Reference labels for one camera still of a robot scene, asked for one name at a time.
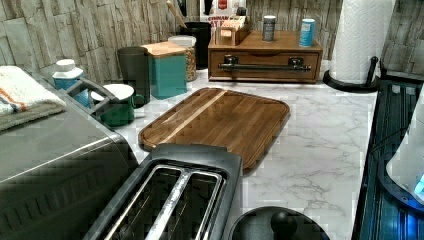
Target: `cutting board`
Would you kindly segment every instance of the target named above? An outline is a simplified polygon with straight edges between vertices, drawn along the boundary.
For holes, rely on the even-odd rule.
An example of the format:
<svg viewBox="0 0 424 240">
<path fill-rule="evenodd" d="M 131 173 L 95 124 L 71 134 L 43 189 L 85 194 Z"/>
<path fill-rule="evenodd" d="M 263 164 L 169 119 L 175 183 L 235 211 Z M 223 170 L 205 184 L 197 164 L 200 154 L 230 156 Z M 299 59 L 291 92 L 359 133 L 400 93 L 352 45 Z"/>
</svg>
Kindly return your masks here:
<svg viewBox="0 0 424 240">
<path fill-rule="evenodd" d="M 253 169 L 289 117 L 281 101 L 203 88 L 177 104 L 139 133 L 149 151 L 160 143 L 226 147 L 243 159 L 243 172 Z"/>
</svg>

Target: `wooden lid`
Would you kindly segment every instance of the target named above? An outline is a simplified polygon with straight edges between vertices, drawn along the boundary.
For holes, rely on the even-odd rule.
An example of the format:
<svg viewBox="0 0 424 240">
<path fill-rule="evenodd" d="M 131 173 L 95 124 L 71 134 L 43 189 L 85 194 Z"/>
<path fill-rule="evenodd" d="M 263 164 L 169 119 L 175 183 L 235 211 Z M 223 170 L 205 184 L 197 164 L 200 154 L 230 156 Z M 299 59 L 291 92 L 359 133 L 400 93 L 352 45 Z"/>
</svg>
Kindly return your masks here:
<svg viewBox="0 0 424 240">
<path fill-rule="evenodd" d="M 172 42 L 160 42 L 143 45 L 154 58 L 163 58 L 184 54 L 185 48 Z"/>
</svg>

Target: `folded towel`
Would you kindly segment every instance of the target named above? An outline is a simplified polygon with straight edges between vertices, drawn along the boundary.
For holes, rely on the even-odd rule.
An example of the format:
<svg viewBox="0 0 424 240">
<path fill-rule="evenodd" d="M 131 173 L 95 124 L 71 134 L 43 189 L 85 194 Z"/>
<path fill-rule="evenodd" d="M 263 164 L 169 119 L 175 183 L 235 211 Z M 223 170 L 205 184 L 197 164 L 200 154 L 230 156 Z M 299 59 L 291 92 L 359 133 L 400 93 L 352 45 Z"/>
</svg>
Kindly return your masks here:
<svg viewBox="0 0 424 240">
<path fill-rule="evenodd" d="M 65 106 L 19 67 L 0 67 L 0 131 L 61 112 Z"/>
</svg>

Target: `tile backsplash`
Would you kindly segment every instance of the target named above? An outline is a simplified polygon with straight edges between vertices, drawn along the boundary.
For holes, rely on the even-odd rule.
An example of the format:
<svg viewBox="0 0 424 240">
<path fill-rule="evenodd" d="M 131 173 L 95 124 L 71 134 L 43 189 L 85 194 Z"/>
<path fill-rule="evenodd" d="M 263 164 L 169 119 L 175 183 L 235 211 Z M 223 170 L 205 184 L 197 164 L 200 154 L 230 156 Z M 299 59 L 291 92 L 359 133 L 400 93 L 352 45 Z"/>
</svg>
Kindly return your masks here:
<svg viewBox="0 0 424 240">
<path fill-rule="evenodd" d="M 199 1 L 186 2 L 189 17 L 184 20 L 198 21 Z M 396 4 L 384 66 L 424 74 L 424 3 Z M 277 30 L 298 30 L 303 17 L 315 18 L 324 60 L 331 60 L 341 6 L 340 0 L 247 0 L 253 29 L 261 29 L 266 14 L 277 16 Z M 120 79 L 119 48 L 164 41 L 177 31 L 165 0 L 0 0 L 0 65 L 17 65 L 50 78 L 56 61 L 71 58 L 88 79 L 114 82 Z"/>
<path fill-rule="evenodd" d="M 56 61 L 71 58 L 87 78 L 117 81 L 119 48 L 163 41 L 176 31 L 164 0 L 0 0 L 0 65 L 50 78 Z"/>
</svg>

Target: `wooden box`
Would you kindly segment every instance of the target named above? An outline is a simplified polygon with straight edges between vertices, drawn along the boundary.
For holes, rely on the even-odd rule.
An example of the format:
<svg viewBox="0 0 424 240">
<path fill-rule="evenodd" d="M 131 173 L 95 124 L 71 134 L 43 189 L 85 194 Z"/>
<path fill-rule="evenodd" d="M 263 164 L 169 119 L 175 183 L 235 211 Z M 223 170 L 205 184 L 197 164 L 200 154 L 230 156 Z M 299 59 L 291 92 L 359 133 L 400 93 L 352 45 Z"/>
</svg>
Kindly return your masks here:
<svg viewBox="0 0 424 240">
<path fill-rule="evenodd" d="M 274 41 L 262 41 L 262 31 L 252 30 L 236 46 L 217 44 L 212 37 L 208 47 L 210 81 L 316 83 L 322 60 L 322 47 L 299 46 L 299 32 L 275 31 Z"/>
<path fill-rule="evenodd" d="M 231 27 L 217 27 L 212 38 L 217 45 L 230 45 L 236 46 L 239 45 L 250 33 L 250 27 L 252 23 L 249 17 L 246 17 L 245 25 L 240 29 L 235 29 Z M 221 30 L 231 31 L 231 37 L 225 37 L 221 35 Z"/>
</svg>

